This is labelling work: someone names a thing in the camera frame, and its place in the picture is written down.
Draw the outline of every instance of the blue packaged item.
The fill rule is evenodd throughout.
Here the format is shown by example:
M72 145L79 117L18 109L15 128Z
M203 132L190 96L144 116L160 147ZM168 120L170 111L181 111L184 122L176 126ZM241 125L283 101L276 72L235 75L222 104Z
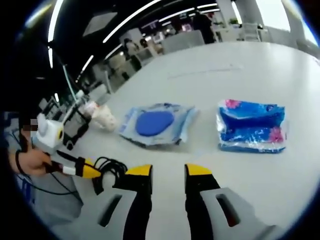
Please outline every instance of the blue packaged item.
M222 100L216 123L223 151L279 153L286 147L288 125L283 106Z
M119 134L143 146L178 145L188 139L188 127L197 115L195 107L171 103L133 107Z

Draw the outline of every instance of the wrist strap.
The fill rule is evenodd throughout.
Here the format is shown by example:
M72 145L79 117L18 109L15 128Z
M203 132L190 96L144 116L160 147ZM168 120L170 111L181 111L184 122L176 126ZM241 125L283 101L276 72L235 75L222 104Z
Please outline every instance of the wrist strap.
M15 164L16 164L16 167L18 168L20 174L26 175L26 173L22 170L22 168L20 166L20 162L19 162L19 153L21 153L21 152L22 152L21 150L17 150L15 152Z

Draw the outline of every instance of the table surface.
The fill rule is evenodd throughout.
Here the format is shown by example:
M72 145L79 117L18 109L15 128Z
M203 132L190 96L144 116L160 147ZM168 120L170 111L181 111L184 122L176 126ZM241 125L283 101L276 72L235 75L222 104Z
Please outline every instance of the table surface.
M263 222L287 229L312 199L320 179L319 76L316 58L265 42L215 43L161 56L137 72L107 104L120 122L134 106L163 102L196 106L199 115L189 129L188 142L149 150L91 125L72 154L106 156L129 168L153 165L147 240L191 239L185 163L209 168L220 186L252 204ZM215 113L221 99L285 106L289 133L284 152L218 150ZM74 177L74 182L84 202L95 195L90 180Z

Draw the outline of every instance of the blue round sponge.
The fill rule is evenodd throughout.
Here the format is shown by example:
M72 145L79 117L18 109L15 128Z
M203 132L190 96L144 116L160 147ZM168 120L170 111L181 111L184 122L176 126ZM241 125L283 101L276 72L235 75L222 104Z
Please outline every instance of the blue round sponge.
M174 119L174 115L169 111L144 112L137 118L135 130L141 136L155 136L166 130Z

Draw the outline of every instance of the pink flower print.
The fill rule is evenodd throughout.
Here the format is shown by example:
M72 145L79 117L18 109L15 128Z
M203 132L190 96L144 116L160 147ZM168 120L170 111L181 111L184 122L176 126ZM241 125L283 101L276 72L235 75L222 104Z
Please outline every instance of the pink flower print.
M241 102L237 101L237 100L232 100L232 99L225 100L225 105L229 109L235 109L236 107L238 107L240 105L240 103Z
M269 141L271 143L282 143L284 141L284 138L281 134L280 127L271 128L270 133L269 133Z

